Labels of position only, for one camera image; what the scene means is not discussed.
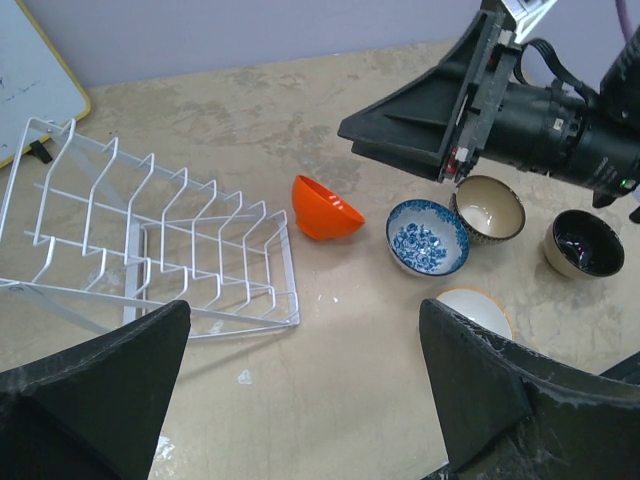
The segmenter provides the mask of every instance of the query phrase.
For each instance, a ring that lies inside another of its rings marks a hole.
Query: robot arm
[[[554,2],[485,0],[436,67],[343,120],[338,135],[353,142],[356,154],[438,182],[459,181],[482,156],[588,188],[596,208],[634,191],[640,182],[640,29],[597,93],[562,66],[548,42],[518,43],[507,5],[532,3],[546,8]],[[529,46],[555,74],[551,86],[524,80],[520,63]],[[567,95],[566,85],[581,97]],[[630,218],[640,223],[640,209]]]

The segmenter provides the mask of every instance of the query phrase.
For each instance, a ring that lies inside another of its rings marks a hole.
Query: beige bowl
[[[526,222],[518,195],[500,180],[484,175],[460,182],[450,207],[462,220],[469,238],[481,245],[497,245],[514,238]]]

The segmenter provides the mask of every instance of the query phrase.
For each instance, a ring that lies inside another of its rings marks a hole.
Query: floral patterned bowl
[[[469,237],[460,219],[430,200],[397,205],[387,219],[387,243],[398,265],[420,277],[449,275],[469,256]]]

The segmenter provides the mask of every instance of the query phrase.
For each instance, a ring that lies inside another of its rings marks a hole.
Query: dish rack
[[[46,170],[34,184],[40,195],[31,196],[17,177],[34,130],[37,138],[49,135],[57,152],[46,169],[23,166]],[[117,137],[103,144],[82,136],[75,120],[62,127],[30,119],[17,152],[0,212],[0,248],[17,227],[11,255],[20,255],[20,273],[33,267],[33,275],[0,278],[0,289],[98,334],[117,324],[105,326],[60,302],[89,301],[90,312],[102,316],[106,306],[116,307],[127,324],[184,299],[192,309],[192,339],[299,324],[285,211],[248,203],[241,191],[223,193],[216,180],[196,181],[187,167],[162,168],[154,154],[126,153]],[[12,199],[16,190],[20,198]],[[18,218],[9,214],[16,202],[22,203]],[[36,221],[24,231],[29,203]],[[28,241],[20,241],[23,235]]]

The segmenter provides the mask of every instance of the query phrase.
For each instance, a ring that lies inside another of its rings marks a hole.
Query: table
[[[627,261],[617,276],[577,283],[546,263],[540,241],[560,211],[592,210],[588,191],[481,161],[522,198],[527,225],[516,239],[473,248],[456,275],[423,280],[389,256],[392,207],[409,198],[446,203],[439,185],[363,159],[338,138],[342,118],[435,65],[451,43],[299,60],[90,91],[80,133],[157,154],[172,169],[217,177],[293,218],[290,187],[306,174],[366,217],[350,238],[316,243],[291,222],[301,325],[284,335],[187,347],[150,478],[198,480],[401,479],[440,467],[446,452],[418,339],[424,298],[454,286],[482,289],[505,305],[516,340],[599,373],[640,349],[634,276],[640,228],[631,198],[598,212],[617,232]],[[21,172],[42,168],[25,162]],[[0,171],[6,185],[8,169]],[[21,190],[17,190],[19,200]],[[11,237],[0,265],[19,271]],[[0,369],[91,337],[3,296]],[[107,315],[94,309],[96,319]],[[251,383],[238,376],[248,370]]]

